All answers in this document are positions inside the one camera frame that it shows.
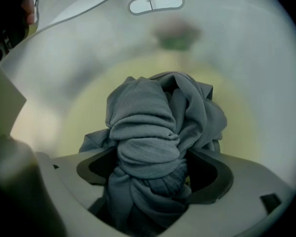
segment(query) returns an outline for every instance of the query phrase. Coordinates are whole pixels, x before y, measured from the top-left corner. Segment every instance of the laundry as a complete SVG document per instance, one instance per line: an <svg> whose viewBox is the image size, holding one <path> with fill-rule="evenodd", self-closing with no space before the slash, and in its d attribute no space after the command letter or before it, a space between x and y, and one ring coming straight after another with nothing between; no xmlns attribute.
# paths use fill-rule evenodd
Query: laundry
<svg viewBox="0 0 296 237"><path fill-rule="evenodd" d="M116 146L118 166L106 188L114 226L127 233L140 211L167 228L186 210L189 148L218 152L227 120L213 87L168 72L126 81L107 100L108 129L87 134L79 152Z"/></svg>

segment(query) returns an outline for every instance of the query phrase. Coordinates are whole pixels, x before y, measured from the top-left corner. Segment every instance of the wrinkled clothing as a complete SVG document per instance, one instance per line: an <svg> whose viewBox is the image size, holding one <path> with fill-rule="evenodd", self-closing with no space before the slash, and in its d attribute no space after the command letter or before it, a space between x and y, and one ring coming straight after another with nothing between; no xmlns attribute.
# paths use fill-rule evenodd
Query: wrinkled clothing
<svg viewBox="0 0 296 237"><path fill-rule="evenodd" d="M108 129L87 134L80 152L116 146L107 201L115 227L127 232L136 207L167 228L186 210L186 150L219 151L227 121L212 102L213 87L184 73L126 81L107 99Z"/></svg>

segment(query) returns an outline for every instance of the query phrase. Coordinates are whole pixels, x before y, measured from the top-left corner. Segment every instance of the black plastic part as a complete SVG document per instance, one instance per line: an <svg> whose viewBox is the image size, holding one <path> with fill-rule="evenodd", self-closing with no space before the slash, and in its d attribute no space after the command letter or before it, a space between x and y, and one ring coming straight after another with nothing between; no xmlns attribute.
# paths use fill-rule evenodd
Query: black plastic part
<svg viewBox="0 0 296 237"><path fill-rule="evenodd" d="M111 147L80 162L77 166L77 173L89 184L105 185L114 171L116 163L116 148Z"/></svg>
<svg viewBox="0 0 296 237"><path fill-rule="evenodd" d="M260 199L262 200L262 203L268 214L274 211L275 208L282 203L275 193L260 196Z"/></svg>
<svg viewBox="0 0 296 237"><path fill-rule="evenodd" d="M189 204L211 204L229 191L233 174L227 165L198 151L188 150L186 158L192 189Z"/></svg>

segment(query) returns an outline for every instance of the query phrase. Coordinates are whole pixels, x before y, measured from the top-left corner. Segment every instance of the gray cloth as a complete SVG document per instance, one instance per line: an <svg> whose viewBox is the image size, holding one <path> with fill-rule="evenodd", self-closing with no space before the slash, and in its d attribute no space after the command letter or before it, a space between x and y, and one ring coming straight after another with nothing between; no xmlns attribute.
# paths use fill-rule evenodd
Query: gray cloth
<svg viewBox="0 0 296 237"><path fill-rule="evenodd" d="M170 72L126 81L107 100L108 129L87 134L80 148L117 146L118 167L107 187L117 229L127 232L134 205L167 228L186 210L190 188L186 150L219 150L227 121L212 100L213 87Z"/></svg>

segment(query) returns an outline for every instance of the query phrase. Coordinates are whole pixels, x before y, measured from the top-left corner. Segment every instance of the crumpled fabric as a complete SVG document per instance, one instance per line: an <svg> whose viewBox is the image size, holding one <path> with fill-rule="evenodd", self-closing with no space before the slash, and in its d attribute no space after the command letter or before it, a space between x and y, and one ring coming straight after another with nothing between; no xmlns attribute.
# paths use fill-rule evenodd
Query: crumpled fabric
<svg viewBox="0 0 296 237"><path fill-rule="evenodd" d="M186 210L186 150L219 151L227 120L213 87L178 72L126 81L107 99L108 129L87 134L80 152L116 146L106 189L115 227L127 232L135 206L167 228Z"/></svg>

